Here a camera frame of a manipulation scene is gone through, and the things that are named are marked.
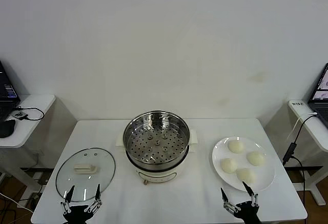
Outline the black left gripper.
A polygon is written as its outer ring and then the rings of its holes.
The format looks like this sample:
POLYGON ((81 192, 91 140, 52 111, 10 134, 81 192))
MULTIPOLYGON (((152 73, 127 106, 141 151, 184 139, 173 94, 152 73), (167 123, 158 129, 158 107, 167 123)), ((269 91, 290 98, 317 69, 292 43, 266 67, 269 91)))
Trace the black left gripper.
POLYGON ((90 205, 71 206, 70 202, 73 196, 75 185, 66 193, 64 200, 60 202, 63 208, 63 217, 68 224, 84 224, 91 219, 102 205, 100 184, 97 186, 95 200, 90 205))

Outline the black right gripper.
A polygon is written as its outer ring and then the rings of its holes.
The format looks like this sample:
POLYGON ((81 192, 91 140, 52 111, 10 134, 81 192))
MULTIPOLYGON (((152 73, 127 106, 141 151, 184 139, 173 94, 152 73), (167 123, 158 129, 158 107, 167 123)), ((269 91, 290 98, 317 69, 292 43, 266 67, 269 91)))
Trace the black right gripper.
POLYGON ((229 202, 223 188, 221 190, 221 196, 223 200, 223 208, 229 213, 234 214, 234 217, 242 219, 245 224, 261 224, 260 219, 257 216, 259 210, 258 194, 255 194, 250 186, 242 181, 247 193, 251 197, 251 201, 245 201, 234 205, 229 202))

